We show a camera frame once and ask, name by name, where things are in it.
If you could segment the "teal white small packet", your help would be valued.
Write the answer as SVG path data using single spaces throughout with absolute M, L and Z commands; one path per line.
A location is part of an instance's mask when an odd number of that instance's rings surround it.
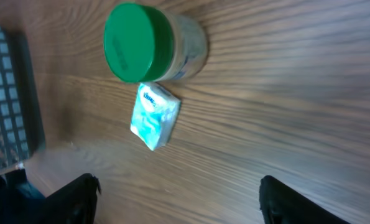
M 166 145 L 180 111 L 181 101 L 157 83 L 140 83 L 130 130 L 154 151 Z

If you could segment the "green lidded jar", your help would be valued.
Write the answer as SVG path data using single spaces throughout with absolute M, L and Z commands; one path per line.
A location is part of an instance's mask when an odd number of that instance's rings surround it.
M 208 55 L 205 31 L 196 20 L 132 2 L 111 11 L 103 48 L 110 70 L 126 83 L 191 77 Z

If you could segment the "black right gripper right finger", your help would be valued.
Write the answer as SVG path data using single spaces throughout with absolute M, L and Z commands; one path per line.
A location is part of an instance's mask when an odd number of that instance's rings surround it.
M 347 224 L 271 175 L 261 179 L 259 203 L 265 224 Z

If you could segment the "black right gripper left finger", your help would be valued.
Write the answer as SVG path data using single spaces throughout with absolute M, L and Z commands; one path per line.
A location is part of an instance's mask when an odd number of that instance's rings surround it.
M 44 223 L 94 224 L 98 194 L 97 177 L 85 173 L 45 200 Z

